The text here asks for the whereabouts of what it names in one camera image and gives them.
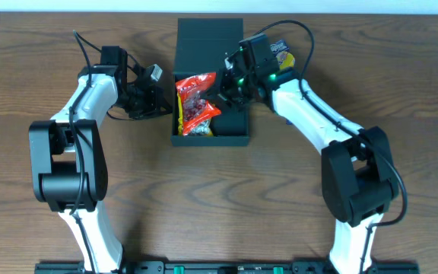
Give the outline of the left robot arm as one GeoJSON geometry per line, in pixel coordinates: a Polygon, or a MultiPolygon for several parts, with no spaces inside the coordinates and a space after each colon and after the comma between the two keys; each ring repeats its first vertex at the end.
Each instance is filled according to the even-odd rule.
{"type": "Polygon", "coordinates": [[[38,263],[36,273],[124,273],[129,267],[104,204],[108,170],[99,128],[109,109],[131,119],[170,113],[156,83],[158,65],[135,65],[129,82],[126,65],[92,65],[78,74],[68,103],[48,120],[29,128],[33,193],[71,229],[83,254],[79,263],[38,263]]]}

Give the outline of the yellow Hacks candy bag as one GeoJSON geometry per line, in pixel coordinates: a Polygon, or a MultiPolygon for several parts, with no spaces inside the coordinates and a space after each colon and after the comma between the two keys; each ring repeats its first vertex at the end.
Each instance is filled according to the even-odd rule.
{"type": "Polygon", "coordinates": [[[200,98],[198,94],[191,96],[177,95],[179,118],[178,134],[182,136],[213,136],[210,128],[213,113],[212,105],[200,98]]]}

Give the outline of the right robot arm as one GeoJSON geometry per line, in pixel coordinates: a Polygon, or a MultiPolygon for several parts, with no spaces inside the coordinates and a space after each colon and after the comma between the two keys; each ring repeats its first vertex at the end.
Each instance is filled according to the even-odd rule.
{"type": "Polygon", "coordinates": [[[322,196],[336,219],[329,260],[338,273],[368,272],[376,229],[399,223],[408,207],[386,134],[344,118],[292,68],[261,78],[221,69],[202,96],[237,109],[257,100],[300,130],[321,156],[322,196]]]}

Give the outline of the red dried fruit bag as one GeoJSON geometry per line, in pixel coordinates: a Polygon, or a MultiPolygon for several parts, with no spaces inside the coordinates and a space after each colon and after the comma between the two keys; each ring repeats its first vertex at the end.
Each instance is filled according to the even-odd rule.
{"type": "Polygon", "coordinates": [[[175,83],[178,100],[178,134],[181,136],[212,137],[211,120],[221,111],[203,99],[202,95],[212,87],[215,72],[193,75],[175,83]]]}

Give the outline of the black cardboard box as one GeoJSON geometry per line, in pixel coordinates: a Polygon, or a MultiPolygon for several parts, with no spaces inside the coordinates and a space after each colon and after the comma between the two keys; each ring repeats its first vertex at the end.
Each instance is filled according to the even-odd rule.
{"type": "MultiPolygon", "coordinates": [[[[216,72],[224,67],[226,54],[243,39],[241,18],[180,18],[173,80],[216,72]]],[[[240,147],[249,144],[249,113],[222,108],[211,120],[212,136],[183,136],[178,133],[179,105],[173,92],[171,142],[176,147],[240,147]]]]}

